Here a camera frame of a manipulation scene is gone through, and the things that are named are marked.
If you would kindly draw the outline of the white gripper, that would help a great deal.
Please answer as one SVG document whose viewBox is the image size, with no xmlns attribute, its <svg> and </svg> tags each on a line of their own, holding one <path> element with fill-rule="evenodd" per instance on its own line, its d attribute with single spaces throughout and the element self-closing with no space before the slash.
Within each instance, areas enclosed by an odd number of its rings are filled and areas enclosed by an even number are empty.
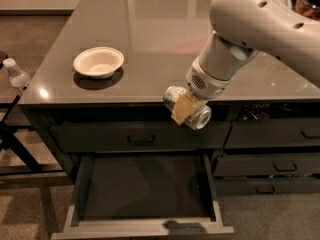
<svg viewBox="0 0 320 240">
<path fill-rule="evenodd" d="M 200 100 L 215 99 L 230 83 L 229 78 L 223 79 L 216 74 L 205 71 L 199 58 L 192 62 L 185 80 L 190 91 Z M 173 107 L 171 117 L 178 125 L 181 125 L 196 111 L 197 107 L 197 102 L 188 94 L 180 94 Z"/>
</svg>

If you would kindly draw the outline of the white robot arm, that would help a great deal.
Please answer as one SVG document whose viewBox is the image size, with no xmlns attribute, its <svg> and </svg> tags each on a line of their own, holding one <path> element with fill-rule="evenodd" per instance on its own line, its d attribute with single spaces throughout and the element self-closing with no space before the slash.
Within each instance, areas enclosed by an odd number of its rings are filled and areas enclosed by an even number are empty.
<svg viewBox="0 0 320 240">
<path fill-rule="evenodd" d="M 259 51 L 319 84 L 320 22 L 295 13 L 290 0 L 212 0 L 209 19 L 213 31 L 171 106 L 177 124 L 203 128 L 211 117 L 206 103 Z"/>
</svg>

